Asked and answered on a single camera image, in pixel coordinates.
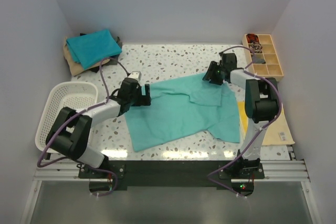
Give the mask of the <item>mint green t shirt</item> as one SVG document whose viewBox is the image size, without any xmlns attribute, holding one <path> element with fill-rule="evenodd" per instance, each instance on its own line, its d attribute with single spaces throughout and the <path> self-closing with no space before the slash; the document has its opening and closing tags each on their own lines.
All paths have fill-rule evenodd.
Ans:
<svg viewBox="0 0 336 224">
<path fill-rule="evenodd" d="M 151 105 L 125 114 L 134 151 L 139 152 L 201 131 L 219 140 L 240 141 L 237 101 L 229 85 L 211 84 L 202 74 L 150 85 Z"/>
</svg>

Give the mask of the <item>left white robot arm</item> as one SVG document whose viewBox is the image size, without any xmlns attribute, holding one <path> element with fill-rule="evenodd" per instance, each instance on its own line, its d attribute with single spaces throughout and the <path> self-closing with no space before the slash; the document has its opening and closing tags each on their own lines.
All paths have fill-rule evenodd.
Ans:
<svg viewBox="0 0 336 224">
<path fill-rule="evenodd" d="M 108 158 L 89 145 L 91 129 L 125 114 L 132 106 L 149 105 L 150 85 L 141 86 L 138 79 L 127 77 L 107 101 L 82 110 L 62 108 L 46 138 L 46 148 L 90 166 L 93 175 L 103 178 L 109 171 Z"/>
</svg>

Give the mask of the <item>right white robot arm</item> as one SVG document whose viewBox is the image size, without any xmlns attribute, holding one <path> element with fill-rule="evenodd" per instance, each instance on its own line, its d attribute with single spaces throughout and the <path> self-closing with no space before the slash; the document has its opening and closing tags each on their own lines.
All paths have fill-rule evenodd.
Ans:
<svg viewBox="0 0 336 224">
<path fill-rule="evenodd" d="M 247 132 L 237 157 L 224 167 L 234 167 L 237 177 L 246 178 L 252 173 L 252 166 L 259 165 L 260 150 L 269 125 L 281 114 L 282 103 L 277 80 L 273 77 L 258 76 L 237 67 L 237 57 L 234 53 L 220 52 L 219 55 L 220 61 L 211 61 L 203 80 L 217 85 L 227 81 L 245 90 Z"/>
</svg>

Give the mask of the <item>dark grey rolled cloth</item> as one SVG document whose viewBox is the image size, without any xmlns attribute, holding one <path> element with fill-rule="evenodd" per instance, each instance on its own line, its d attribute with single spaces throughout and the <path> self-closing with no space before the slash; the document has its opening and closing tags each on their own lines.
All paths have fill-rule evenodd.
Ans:
<svg viewBox="0 0 336 224">
<path fill-rule="evenodd" d="M 262 55 L 252 55 L 251 61 L 253 64 L 265 64 L 266 63 Z"/>
</svg>

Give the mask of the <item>grey patterned rolled cloth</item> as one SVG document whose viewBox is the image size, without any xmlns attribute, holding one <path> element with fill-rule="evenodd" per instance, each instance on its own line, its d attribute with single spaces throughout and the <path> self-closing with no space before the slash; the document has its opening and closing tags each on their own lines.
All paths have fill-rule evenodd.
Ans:
<svg viewBox="0 0 336 224">
<path fill-rule="evenodd" d="M 251 43 L 249 44 L 249 48 L 254 51 L 256 54 L 261 54 L 262 53 L 262 45 L 260 43 Z"/>
</svg>

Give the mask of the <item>red black patterned cloth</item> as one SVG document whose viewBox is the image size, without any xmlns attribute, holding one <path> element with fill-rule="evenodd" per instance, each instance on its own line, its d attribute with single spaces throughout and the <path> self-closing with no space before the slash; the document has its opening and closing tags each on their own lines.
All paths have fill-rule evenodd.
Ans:
<svg viewBox="0 0 336 224">
<path fill-rule="evenodd" d="M 248 44 L 260 44 L 259 37 L 256 34 L 247 34 L 246 38 Z"/>
</svg>

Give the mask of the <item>folded dark grey t shirt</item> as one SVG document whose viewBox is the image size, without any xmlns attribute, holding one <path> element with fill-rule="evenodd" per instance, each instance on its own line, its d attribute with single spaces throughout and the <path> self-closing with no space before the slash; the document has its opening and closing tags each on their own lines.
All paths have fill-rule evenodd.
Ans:
<svg viewBox="0 0 336 224">
<path fill-rule="evenodd" d="M 79 61 L 87 70 L 106 57 L 118 57 L 122 53 L 121 46 L 115 41 L 108 29 L 90 34 L 81 33 Z"/>
</svg>

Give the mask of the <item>wooden compartment box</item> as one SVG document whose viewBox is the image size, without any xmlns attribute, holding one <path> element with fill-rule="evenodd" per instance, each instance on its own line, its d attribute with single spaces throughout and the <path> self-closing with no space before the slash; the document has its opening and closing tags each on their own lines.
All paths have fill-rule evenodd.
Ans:
<svg viewBox="0 0 336 224">
<path fill-rule="evenodd" d="M 242 44 L 245 47 L 249 47 L 247 43 L 246 35 L 243 35 Z M 253 55 L 249 50 L 245 49 L 245 58 L 248 64 L 248 71 L 251 73 L 256 73 L 264 78 L 273 77 L 279 82 L 283 78 L 283 71 L 277 56 L 277 52 L 274 47 L 274 42 L 271 34 L 256 34 L 259 37 L 260 44 L 263 46 L 263 52 L 261 54 L 265 59 L 265 64 L 253 64 L 251 61 L 251 56 Z"/>
</svg>

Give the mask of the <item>white plastic laundry basket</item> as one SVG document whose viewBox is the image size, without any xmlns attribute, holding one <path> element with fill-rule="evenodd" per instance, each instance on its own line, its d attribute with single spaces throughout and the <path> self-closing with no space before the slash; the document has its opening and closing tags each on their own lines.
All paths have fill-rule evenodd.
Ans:
<svg viewBox="0 0 336 224">
<path fill-rule="evenodd" d="M 97 101 L 98 88 L 92 83 L 69 81 L 56 85 L 49 93 L 39 121 L 35 136 L 36 147 L 40 151 L 44 150 L 47 135 L 62 108 L 85 109 L 96 104 Z"/>
</svg>

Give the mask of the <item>folded teal t shirt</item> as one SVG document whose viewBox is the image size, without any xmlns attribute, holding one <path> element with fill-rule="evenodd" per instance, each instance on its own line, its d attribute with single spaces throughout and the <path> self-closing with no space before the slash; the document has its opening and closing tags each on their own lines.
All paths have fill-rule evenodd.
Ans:
<svg viewBox="0 0 336 224">
<path fill-rule="evenodd" d="M 68 38 L 66 44 L 73 61 L 81 64 L 85 70 L 106 57 L 122 53 L 108 29 Z"/>
</svg>

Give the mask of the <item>folded tan t shirt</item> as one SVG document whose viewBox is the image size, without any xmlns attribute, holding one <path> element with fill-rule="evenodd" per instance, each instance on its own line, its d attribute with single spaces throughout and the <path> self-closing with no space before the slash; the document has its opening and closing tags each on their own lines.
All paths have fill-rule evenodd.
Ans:
<svg viewBox="0 0 336 224">
<path fill-rule="evenodd" d="M 83 38 L 79 37 L 72 37 L 72 38 L 66 37 L 64 39 L 64 48 L 63 48 L 64 58 L 68 62 L 72 76 L 76 76 L 85 71 L 85 69 L 82 67 L 79 61 L 80 43 L 82 42 L 82 40 Z M 99 64 L 100 62 L 93 65 L 93 67 L 97 67 L 99 66 Z"/>
</svg>

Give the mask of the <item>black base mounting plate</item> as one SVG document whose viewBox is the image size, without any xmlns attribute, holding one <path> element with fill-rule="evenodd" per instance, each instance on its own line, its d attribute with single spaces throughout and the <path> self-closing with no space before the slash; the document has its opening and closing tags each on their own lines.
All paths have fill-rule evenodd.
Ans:
<svg viewBox="0 0 336 224">
<path fill-rule="evenodd" d="M 92 193 L 129 187 L 217 187 L 249 196 L 255 179 L 264 179 L 259 160 L 229 161 L 109 161 L 105 168 L 81 164 L 78 177 L 88 179 Z"/>
</svg>

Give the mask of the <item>yellow chick towel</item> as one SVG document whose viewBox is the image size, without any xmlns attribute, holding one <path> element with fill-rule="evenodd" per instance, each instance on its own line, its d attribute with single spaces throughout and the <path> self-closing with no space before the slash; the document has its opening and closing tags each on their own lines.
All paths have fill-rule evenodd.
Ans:
<svg viewBox="0 0 336 224">
<path fill-rule="evenodd" d="M 244 139 L 247 132 L 248 117 L 245 113 L 244 101 L 237 102 L 237 105 L 240 117 L 240 131 L 242 139 Z M 268 127 L 263 140 L 263 146 L 292 145 L 294 143 L 284 109 L 282 109 L 279 118 Z"/>
</svg>

